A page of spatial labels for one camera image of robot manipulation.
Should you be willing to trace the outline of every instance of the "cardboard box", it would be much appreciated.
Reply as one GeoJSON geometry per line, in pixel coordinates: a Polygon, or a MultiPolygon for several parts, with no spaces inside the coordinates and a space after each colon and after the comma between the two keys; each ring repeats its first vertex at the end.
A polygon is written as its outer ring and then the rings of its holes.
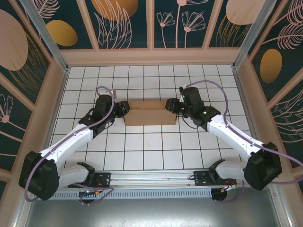
{"type": "Polygon", "coordinates": [[[133,101],[124,117],[126,126],[174,125],[177,116],[165,109],[165,101],[133,101]]]}

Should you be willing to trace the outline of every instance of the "dark teal wallpaper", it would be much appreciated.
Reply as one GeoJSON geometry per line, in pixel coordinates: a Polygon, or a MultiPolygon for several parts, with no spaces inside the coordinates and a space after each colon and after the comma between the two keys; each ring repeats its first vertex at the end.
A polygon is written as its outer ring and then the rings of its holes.
{"type": "Polygon", "coordinates": [[[303,4],[290,0],[252,60],[269,101],[303,67],[303,4]]]}
{"type": "Polygon", "coordinates": [[[34,30],[36,31],[36,33],[39,35],[40,40],[43,42],[43,44],[44,44],[44,46],[46,47],[46,49],[47,49],[47,51],[49,52],[49,54],[50,54],[51,56],[53,56],[53,54],[50,52],[50,50],[48,49],[47,45],[45,44],[44,40],[43,40],[42,37],[40,36],[40,34],[39,34],[38,30],[36,29],[35,25],[33,24],[32,20],[29,18],[29,16],[28,16],[27,13],[25,12],[25,10],[24,10],[24,8],[23,8],[23,6],[22,6],[22,4],[20,3],[19,0],[17,0],[17,3],[19,4],[19,6],[20,6],[20,8],[22,9],[23,13],[26,15],[27,20],[30,22],[30,24],[32,25],[33,29],[34,29],[34,30]]]}
{"type": "Polygon", "coordinates": [[[59,49],[92,49],[76,0],[35,0],[34,3],[59,49]]]}
{"type": "Polygon", "coordinates": [[[85,0],[100,49],[147,48],[145,0],[85,0]]]}
{"type": "Polygon", "coordinates": [[[0,73],[36,102],[49,61],[8,0],[0,5],[0,73]]]}
{"type": "Polygon", "coordinates": [[[262,0],[223,0],[209,47],[240,47],[262,0]]]}
{"type": "Polygon", "coordinates": [[[155,0],[154,47],[202,47],[213,6],[213,0],[155,0]]]}
{"type": "Polygon", "coordinates": [[[272,109],[287,154],[303,162],[303,80],[272,109]]]}
{"type": "Polygon", "coordinates": [[[11,171],[31,113],[0,85],[0,169],[11,171]]]}
{"type": "Polygon", "coordinates": [[[277,0],[277,1],[276,1],[275,6],[274,6],[273,10],[271,11],[270,15],[268,16],[268,18],[267,18],[267,20],[266,20],[266,22],[265,22],[263,28],[262,28],[261,31],[259,32],[259,34],[258,34],[256,40],[254,41],[254,43],[252,44],[250,50],[248,51],[248,54],[249,54],[249,55],[250,55],[251,52],[254,50],[254,48],[255,48],[257,42],[259,41],[260,36],[262,35],[262,33],[264,32],[264,30],[265,30],[265,28],[267,27],[268,23],[270,22],[271,18],[272,18],[273,15],[275,14],[275,11],[276,11],[276,9],[278,8],[278,6],[280,5],[281,1],[282,1],[282,0],[277,0]]]}
{"type": "Polygon", "coordinates": [[[0,201],[1,201],[2,195],[4,193],[5,186],[6,186],[6,182],[0,181],[0,201]]]}

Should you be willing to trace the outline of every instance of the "grid floor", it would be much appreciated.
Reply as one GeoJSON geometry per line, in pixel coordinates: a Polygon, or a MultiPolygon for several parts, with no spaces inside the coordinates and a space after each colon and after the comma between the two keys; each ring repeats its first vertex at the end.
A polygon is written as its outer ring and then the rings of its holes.
{"type": "MultiPolygon", "coordinates": [[[[250,135],[230,65],[154,65],[72,67],[50,144],[69,133],[97,99],[97,86],[115,89],[116,101],[166,100],[179,97],[178,87],[198,80],[222,85],[229,99],[228,119],[250,135]]],[[[200,83],[205,105],[224,113],[224,96],[212,84],[200,83]]],[[[63,167],[83,161],[98,171],[208,168],[224,158],[240,161],[238,153],[202,128],[191,129],[182,118],[173,126],[125,126],[123,118],[82,146],[63,167]]]]}

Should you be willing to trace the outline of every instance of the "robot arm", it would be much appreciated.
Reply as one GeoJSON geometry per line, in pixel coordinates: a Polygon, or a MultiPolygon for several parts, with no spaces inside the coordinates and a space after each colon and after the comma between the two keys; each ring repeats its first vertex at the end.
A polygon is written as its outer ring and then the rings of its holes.
{"type": "MultiPolygon", "coordinates": [[[[233,163],[223,159],[217,161],[209,168],[211,178],[214,181],[218,177],[246,180],[251,187],[260,191],[282,172],[278,155],[251,145],[230,130],[218,110],[212,106],[204,105],[196,87],[185,89],[181,87],[180,92],[180,100],[176,98],[168,99],[166,109],[172,113],[190,118],[197,127],[201,126],[205,131],[218,136],[234,148],[245,161],[243,163],[233,163]]],[[[246,135],[230,122],[228,125],[254,144],[277,151],[274,144],[264,144],[246,135]]]]}
{"type": "MultiPolygon", "coordinates": [[[[79,124],[68,133],[63,139],[51,147],[42,150],[40,153],[29,152],[24,160],[19,185],[25,188],[28,176],[36,163],[46,156],[52,148],[60,144],[69,135],[74,134],[79,129],[99,122],[109,112],[111,108],[112,98],[110,95],[101,94],[96,101],[95,107],[79,120],[79,124]]],[[[75,151],[81,146],[95,139],[110,122],[114,122],[117,117],[124,117],[130,110],[127,101],[114,103],[111,114],[100,124],[87,128],[67,141],[62,143],[54,150],[35,171],[28,190],[41,198],[47,200],[57,191],[58,188],[65,187],[73,183],[88,183],[89,185],[95,180],[95,169],[86,163],[79,162],[75,166],[59,170],[75,151]]]]}

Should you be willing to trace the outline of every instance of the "purple cable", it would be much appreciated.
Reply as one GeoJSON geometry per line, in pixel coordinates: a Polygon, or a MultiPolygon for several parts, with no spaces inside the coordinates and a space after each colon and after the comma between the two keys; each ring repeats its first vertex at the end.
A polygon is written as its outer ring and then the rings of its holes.
{"type": "Polygon", "coordinates": [[[237,200],[239,200],[239,198],[241,198],[241,196],[244,193],[244,181],[242,181],[242,190],[241,190],[241,194],[239,196],[237,196],[236,198],[234,198],[233,200],[229,200],[229,201],[220,201],[220,200],[215,200],[215,202],[219,202],[219,203],[230,203],[230,202],[235,202],[237,200]]]}
{"type": "MultiPolygon", "coordinates": [[[[244,136],[242,136],[241,134],[239,134],[235,129],[233,129],[233,128],[228,124],[227,119],[226,119],[226,114],[227,114],[227,112],[228,112],[228,99],[227,99],[227,95],[226,95],[225,91],[223,90],[223,88],[222,88],[220,85],[218,85],[217,83],[215,83],[215,82],[213,82],[213,81],[210,81],[210,80],[200,80],[200,81],[194,82],[194,83],[192,83],[192,84],[189,84],[189,85],[187,85],[186,87],[190,87],[190,86],[192,86],[192,85],[195,85],[195,84],[198,84],[198,83],[203,83],[203,82],[214,84],[214,85],[216,85],[216,86],[223,92],[224,98],[225,98],[225,102],[226,102],[226,109],[225,109],[225,112],[224,112],[224,114],[223,114],[223,119],[224,119],[224,123],[227,125],[227,127],[228,127],[232,132],[234,132],[234,133],[235,133],[237,136],[239,136],[241,139],[245,140],[246,142],[248,142],[249,144],[251,144],[251,145],[253,145],[253,146],[257,147],[257,148],[260,148],[260,149],[262,149],[262,150],[266,150],[266,151],[271,152],[271,153],[276,154],[276,155],[281,155],[281,156],[283,156],[283,157],[285,157],[285,158],[288,158],[288,159],[294,161],[295,163],[297,163],[298,165],[300,165],[301,167],[303,167],[303,163],[300,162],[299,160],[295,159],[294,157],[291,157],[291,156],[289,156],[289,155],[282,154],[282,153],[277,152],[277,151],[275,151],[275,150],[272,150],[272,149],[269,149],[269,148],[265,148],[265,147],[263,147],[263,146],[260,146],[260,145],[258,145],[258,144],[255,144],[254,142],[250,141],[249,139],[247,139],[247,138],[245,138],[244,136]]],[[[302,175],[301,177],[299,177],[298,179],[293,180],[293,181],[287,181],[287,182],[274,182],[274,181],[272,181],[271,183],[273,183],[273,184],[293,184],[293,183],[298,183],[298,182],[300,182],[301,180],[303,180],[303,175],[302,175]]]]}
{"type": "Polygon", "coordinates": [[[110,191],[107,192],[105,195],[103,195],[101,198],[99,198],[99,199],[97,199],[97,200],[94,200],[94,201],[91,202],[91,203],[84,203],[82,199],[83,199],[83,197],[86,196],[86,195],[85,195],[85,194],[82,195],[82,196],[80,197],[80,202],[81,202],[81,204],[84,205],[84,206],[91,206],[91,205],[94,205],[94,204],[96,204],[96,203],[102,201],[105,197],[107,197],[107,196],[114,190],[114,188],[112,188],[112,187],[109,187],[109,188],[94,188],[94,187],[83,186],[83,185],[81,185],[81,184],[79,184],[79,183],[74,183],[73,185],[78,186],[78,187],[81,187],[81,188],[87,188],[87,189],[93,189],[93,190],[102,190],[102,192],[103,192],[104,190],[110,189],[110,191]]]}
{"type": "Polygon", "coordinates": [[[113,94],[112,94],[112,92],[110,91],[110,89],[108,89],[107,87],[104,87],[104,86],[99,86],[99,87],[97,87],[97,90],[96,90],[96,92],[97,92],[97,94],[98,95],[100,95],[100,93],[99,93],[99,89],[101,89],[101,88],[103,88],[103,89],[105,89],[106,91],[108,91],[109,92],[109,94],[110,94],[110,96],[112,97],[112,105],[111,105],[111,107],[110,107],[110,110],[108,111],[108,113],[105,115],[105,117],[104,118],[102,118],[100,121],[98,121],[98,122],[96,122],[96,123],[94,123],[94,124],[91,124],[91,125],[89,125],[89,126],[86,126],[86,127],[84,127],[84,128],[82,128],[82,129],[79,129],[79,130],[77,130],[77,131],[75,131],[73,134],[71,134],[71,135],[69,135],[68,137],[66,137],[65,139],[63,139],[61,142],[59,142],[56,146],[54,146],[44,157],[42,157],[38,162],[37,162],[37,164],[34,166],[34,168],[32,169],[32,171],[30,172],[30,174],[29,174],[29,176],[28,176],[28,179],[27,179],[27,183],[26,183],[26,185],[25,185],[25,190],[24,190],[24,197],[25,197],[25,200],[26,201],[28,201],[28,202],[34,202],[34,201],[36,201],[37,199],[38,199],[38,197],[35,197],[35,198],[33,198],[33,199],[30,199],[29,197],[28,197],[28,194],[27,194],[27,192],[28,192],[28,187],[29,187],[29,183],[30,183],[30,181],[31,181],[31,179],[32,179],[32,177],[33,177],[33,175],[34,175],[34,173],[35,173],[35,171],[36,171],[36,169],[39,167],[39,165],[48,157],[48,156],[50,156],[51,155],[51,153],[53,152],[53,151],[55,151],[58,147],[60,147],[63,143],[65,143],[67,140],[69,140],[71,137],[73,137],[74,135],[76,135],[77,133],[79,133],[79,132],[81,132],[81,131],[83,131],[83,130],[86,130],[86,129],[88,129],[88,128],[90,128],[90,127],[93,127],[93,126],[95,126],[95,125],[97,125],[97,124],[100,124],[101,122],[103,122],[110,114],[111,114],[111,112],[113,111],[113,109],[114,109],[114,96],[113,96],[113,94]]]}

